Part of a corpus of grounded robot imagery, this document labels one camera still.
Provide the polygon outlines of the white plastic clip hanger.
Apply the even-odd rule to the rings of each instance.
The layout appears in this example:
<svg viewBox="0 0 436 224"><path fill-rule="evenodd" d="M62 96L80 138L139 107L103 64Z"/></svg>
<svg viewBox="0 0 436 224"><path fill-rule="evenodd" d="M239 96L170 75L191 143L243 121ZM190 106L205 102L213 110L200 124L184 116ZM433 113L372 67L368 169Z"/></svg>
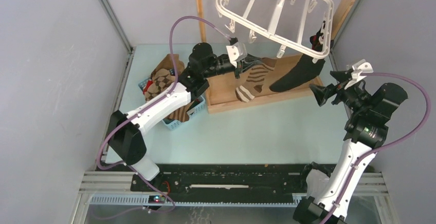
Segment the white plastic clip hanger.
<svg viewBox="0 0 436 224"><path fill-rule="evenodd" d="M250 12L256 0L249 0L243 15L238 15L235 12L227 9L229 0L215 0L215 8L219 17L225 16L230 19L230 24L227 29L235 32L236 25L241 25L249 29L249 42L253 43L257 35L263 36L275 43L280 44L280 49L277 57L283 57L287 48L293 49L299 53L309 55L314 58L314 63L318 59L323 59L330 53L332 32L332 17L334 11L333 0L277 0L274 5L270 5L272 9L271 17L267 26L257 24ZM311 15L317 4L321 2L323 16L319 19L320 29L322 22L325 21L324 45L321 52L312 49L311 43L304 41L305 28L307 22L312 21L314 17Z"/></svg>

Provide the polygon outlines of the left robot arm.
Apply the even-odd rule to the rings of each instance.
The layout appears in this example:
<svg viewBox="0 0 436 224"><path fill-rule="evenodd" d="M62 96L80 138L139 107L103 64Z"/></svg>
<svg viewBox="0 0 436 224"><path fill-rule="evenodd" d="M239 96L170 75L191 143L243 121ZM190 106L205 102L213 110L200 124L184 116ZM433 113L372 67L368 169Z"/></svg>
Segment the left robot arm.
<svg viewBox="0 0 436 224"><path fill-rule="evenodd" d="M156 97L126 114L117 110L111 114L106 141L121 162L143 177L149 191L162 186L159 167L147 155L143 136L158 122L177 109L200 97L209 87L208 78L233 73L236 78L262 59L247 53L244 44L231 40L227 53L217 56L208 43L196 44L187 67L177 80Z"/></svg>

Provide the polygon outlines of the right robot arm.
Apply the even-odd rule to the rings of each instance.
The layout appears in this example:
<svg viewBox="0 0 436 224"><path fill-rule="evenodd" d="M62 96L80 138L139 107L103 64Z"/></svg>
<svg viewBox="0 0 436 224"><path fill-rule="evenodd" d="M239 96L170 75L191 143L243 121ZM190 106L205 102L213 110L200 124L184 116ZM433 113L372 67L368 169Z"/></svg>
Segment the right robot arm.
<svg viewBox="0 0 436 224"><path fill-rule="evenodd" d="M316 163L299 178L307 196L298 203L293 219L298 223L344 223L350 199L369 163L375 158L374 149L383 146L388 133L387 122L408 98L397 84L385 83L374 94L365 89L364 80L352 78L352 71L331 71L337 84L310 89L319 106L334 97L333 105L344 103L352 114L345 124L346 135L339 161L328 174Z"/></svg>

